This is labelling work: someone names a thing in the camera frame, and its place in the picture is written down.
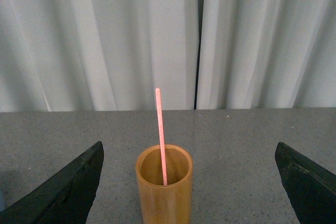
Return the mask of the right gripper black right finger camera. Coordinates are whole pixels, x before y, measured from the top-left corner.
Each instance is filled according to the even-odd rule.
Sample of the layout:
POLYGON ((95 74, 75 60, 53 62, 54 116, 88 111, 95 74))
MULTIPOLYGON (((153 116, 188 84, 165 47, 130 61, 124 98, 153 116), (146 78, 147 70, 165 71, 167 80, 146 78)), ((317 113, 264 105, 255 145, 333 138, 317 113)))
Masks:
POLYGON ((275 161, 300 223, 335 223, 335 174, 279 142, 275 161))

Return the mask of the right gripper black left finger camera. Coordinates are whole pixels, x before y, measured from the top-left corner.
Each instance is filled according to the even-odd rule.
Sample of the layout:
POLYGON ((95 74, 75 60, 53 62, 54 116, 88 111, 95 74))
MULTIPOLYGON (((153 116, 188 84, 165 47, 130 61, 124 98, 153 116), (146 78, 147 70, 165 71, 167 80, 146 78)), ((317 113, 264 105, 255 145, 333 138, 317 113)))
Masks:
POLYGON ((104 160, 96 142, 31 193, 1 212, 1 223, 86 223, 104 160))

